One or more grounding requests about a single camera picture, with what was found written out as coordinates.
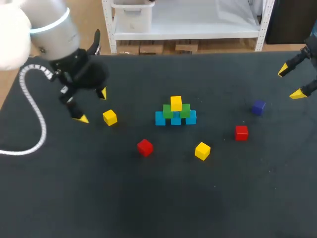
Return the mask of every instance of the cube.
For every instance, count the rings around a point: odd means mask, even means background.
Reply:
[[[144,157],[148,156],[153,152],[153,145],[147,139],[143,139],[141,142],[137,144],[138,151]]]
[[[180,112],[174,112],[173,118],[170,120],[171,125],[181,125],[182,118],[180,118]]]
[[[163,112],[155,112],[155,125],[166,125]]]
[[[107,123],[107,125],[113,125],[117,122],[117,115],[114,113],[113,110],[106,111],[103,113],[104,121]]]
[[[190,118],[190,104],[183,104],[180,118]]]
[[[171,119],[173,118],[174,113],[170,109],[170,105],[164,104],[163,105],[163,117],[165,119]]]
[[[252,107],[252,113],[258,116],[261,116],[265,107],[265,102],[263,101],[256,101]]]
[[[235,139],[237,141],[247,140],[249,136],[248,127],[246,125],[237,125],[235,129]]]
[[[191,110],[190,111],[190,117],[186,118],[186,125],[195,125],[197,122],[197,116],[196,116],[196,111]]]
[[[172,112],[180,112],[182,110],[182,97],[181,96],[170,97],[170,107]]]
[[[205,160],[210,154],[210,146],[201,142],[195,149],[195,156],[200,158],[201,160]]]

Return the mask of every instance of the floor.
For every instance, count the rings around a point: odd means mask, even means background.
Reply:
[[[82,48],[88,48],[97,28],[101,30],[102,55],[109,55],[109,43],[101,0],[66,0],[73,21],[77,24],[82,35]],[[254,40],[250,39],[219,39],[204,41],[199,48],[199,53],[235,53],[252,52]],[[303,45],[264,45],[263,51],[297,51]],[[31,50],[31,55],[37,55],[36,49]],[[0,72],[0,108],[12,86],[18,70]]]

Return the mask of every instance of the dark blue cube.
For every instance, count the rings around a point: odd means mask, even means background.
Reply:
[[[252,113],[258,116],[261,116],[265,107],[265,102],[256,101],[252,107]]]

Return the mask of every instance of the white shelf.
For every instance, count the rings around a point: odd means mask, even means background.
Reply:
[[[156,0],[151,31],[126,33],[114,26],[113,36],[116,40],[256,38],[259,30],[248,0]]]

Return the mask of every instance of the white cable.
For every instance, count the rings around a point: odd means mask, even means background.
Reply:
[[[25,85],[25,75],[26,73],[30,70],[30,69],[37,69],[42,71],[45,76],[50,80],[53,77],[53,74],[51,71],[49,71],[47,68],[45,68],[44,66],[40,66],[38,64],[30,64],[28,66],[25,66],[19,74],[19,82],[20,82],[20,86],[22,89],[22,92],[24,93],[26,99],[29,101],[29,103],[31,104],[34,112],[36,113],[36,116],[38,117],[39,121],[40,121],[40,125],[41,125],[41,129],[42,129],[42,134],[40,137],[39,142],[33,146],[31,149],[28,150],[24,150],[24,151],[6,151],[6,150],[0,150],[0,154],[3,155],[13,155],[13,156],[21,156],[21,155],[28,155],[31,154],[35,151],[37,151],[45,142],[46,140],[46,133],[47,133],[47,128],[46,128],[46,123],[45,123],[45,119],[40,111],[40,109],[38,108],[38,106],[36,105],[34,99],[32,98],[32,96],[29,93],[29,90],[27,89],[26,85]]]

